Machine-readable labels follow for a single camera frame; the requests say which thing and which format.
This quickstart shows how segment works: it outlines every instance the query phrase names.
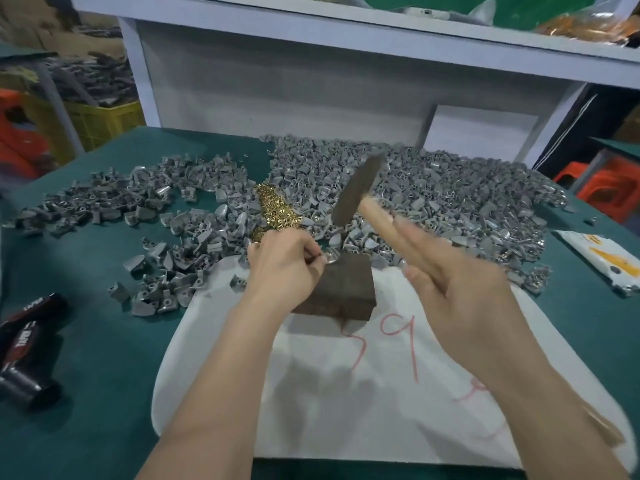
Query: dark wooden block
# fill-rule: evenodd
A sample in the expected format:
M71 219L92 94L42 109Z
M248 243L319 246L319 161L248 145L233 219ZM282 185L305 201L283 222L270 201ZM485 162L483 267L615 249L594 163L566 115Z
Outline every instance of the dark wooden block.
M375 307L369 256L343 253L324 268L316 289L293 313L369 321Z

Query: forearm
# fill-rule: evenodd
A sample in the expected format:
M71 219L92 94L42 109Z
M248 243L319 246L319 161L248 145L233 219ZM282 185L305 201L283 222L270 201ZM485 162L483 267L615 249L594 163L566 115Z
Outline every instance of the forearm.
M281 321L267 303L249 299L229 313L139 480L249 478L264 377Z
M551 366L531 375L525 388L505 381L492 394L504 413L530 480L628 479L588 421L571 387Z

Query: hand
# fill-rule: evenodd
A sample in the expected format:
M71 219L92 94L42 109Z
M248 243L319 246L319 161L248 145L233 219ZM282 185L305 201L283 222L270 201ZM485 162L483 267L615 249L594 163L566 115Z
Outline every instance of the hand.
M504 271L453 248L402 217L398 232L423 263L404 275L420 297L431 329L450 357L492 388L525 388L550 365L520 311Z
M306 300L324 272L320 245L302 229L270 230L249 246L245 298L258 299L284 318Z

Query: green board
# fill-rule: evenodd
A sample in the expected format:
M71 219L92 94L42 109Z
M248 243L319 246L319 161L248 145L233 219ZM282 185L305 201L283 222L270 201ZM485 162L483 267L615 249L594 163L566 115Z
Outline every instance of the green board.
M417 6L434 10L469 13L485 0L366 0L373 8L390 10ZM595 0L495 0L497 10L493 24L517 30L533 30L537 25L562 13L580 10Z

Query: white board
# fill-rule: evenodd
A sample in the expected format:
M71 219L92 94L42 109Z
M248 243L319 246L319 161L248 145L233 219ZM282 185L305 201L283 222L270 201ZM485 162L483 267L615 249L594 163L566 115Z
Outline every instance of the white board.
M370 322L290 315L276 336L262 393L256 457L448 463L522 468L491 395L442 350L418 297L397 268L374 270L378 306ZM215 343L246 276L237 258L216 266L167 348L152 402L160 434ZM629 471L636 443L620 406L522 290L514 293L551 364L627 442L616 454Z
M439 104L423 148L512 162L537 120L530 114Z

